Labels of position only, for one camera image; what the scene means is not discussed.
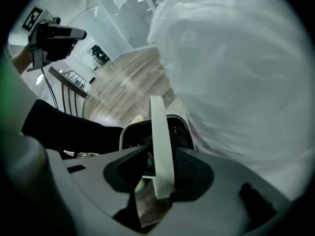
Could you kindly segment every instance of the railing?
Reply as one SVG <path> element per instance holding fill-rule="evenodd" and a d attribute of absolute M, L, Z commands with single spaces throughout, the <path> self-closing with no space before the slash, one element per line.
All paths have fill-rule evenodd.
<path fill-rule="evenodd" d="M 71 96 L 70 91 L 74 93 L 74 110 L 75 114 L 78 117 L 78 107 L 77 107 L 77 95 L 86 98 L 88 94 L 83 90 L 86 84 L 86 80 L 84 80 L 79 74 L 75 71 L 70 70 L 64 73 L 58 72 L 52 66 L 48 70 L 57 80 L 61 82 L 62 85 L 62 98 L 63 98 L 63 110 L 67 114 L 66 111 L 66 102 L 65 102 L 65 94 L 64 94 L 64 86 L 67 87 L 67 97 L 68 97 L 68 108 L 71 115 L 72 114 L 72 104 L 71 104 Z"/>

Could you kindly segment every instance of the black pants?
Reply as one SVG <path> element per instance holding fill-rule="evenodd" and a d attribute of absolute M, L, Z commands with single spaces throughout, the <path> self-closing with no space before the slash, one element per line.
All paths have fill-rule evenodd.
<path fill-rule="evenodd" d="M 63 150 L 98 154 L 118 151 L 122 131 L 65 114 L 42 100 L 35 102 L 22 129 L 24 135 L 60 152 L 64 159 L 69 157 Z"/>

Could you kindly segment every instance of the ceiling light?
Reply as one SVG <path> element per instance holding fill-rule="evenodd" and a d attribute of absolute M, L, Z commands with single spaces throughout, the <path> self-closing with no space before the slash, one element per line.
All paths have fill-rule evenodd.
<path fill-rule="evenodd" d="M 38 85 L 38 84 L 41 82 L 41 80 L 43 79 L 43 77 L 44 77 L 43 74 L 41 74 L 41 75 L 38 76 L 38 78 L 37 78 L 37 80 L 36 80 L 36 85 Z"/>

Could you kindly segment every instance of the cable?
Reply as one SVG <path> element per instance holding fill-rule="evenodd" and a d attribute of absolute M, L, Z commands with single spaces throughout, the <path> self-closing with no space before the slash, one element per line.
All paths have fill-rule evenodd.
<path fill-rule="evenodd" d="M 48 79 L 47 79 L 47 77 L 46 77 L 46 74 L 44 73 L 43 68 L 41 68 L 41 72 L 42 72 L 42 73 L 43 73 L 43 75 L 44 75 L 44 78 L 45 78 L 45 81 L 46 81 L 47 87 L 48 87 L 48 89 L 49 89 L 49 91 L 50 91 L 51 97 L 53 98 L 53 101 L 54 101 L 55 107 L 56 107 L 56 109 L 58 109 L 58 110 L 59 110 L 59 108 L 58 108 L 58 104 L 57 104 L 57 100 L 56 100 L 56 97 L 55 97 L 55 94 L 54 94 L 54 91 L 53 91 L 53 89 L 51 88 L 51 86 L 50 86 L 50 84 L 49 84 L 49 82 L 48 82 Z"/>

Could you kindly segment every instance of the plastic wrap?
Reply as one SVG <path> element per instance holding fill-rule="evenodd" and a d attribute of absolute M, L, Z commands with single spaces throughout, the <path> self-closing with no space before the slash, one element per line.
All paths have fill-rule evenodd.
<path fill-rule="evenodd" d="M 284 0 L 166 0 L 148 42 L 205 147 L 255 161 L 314 146 L 314 51 Z"/>

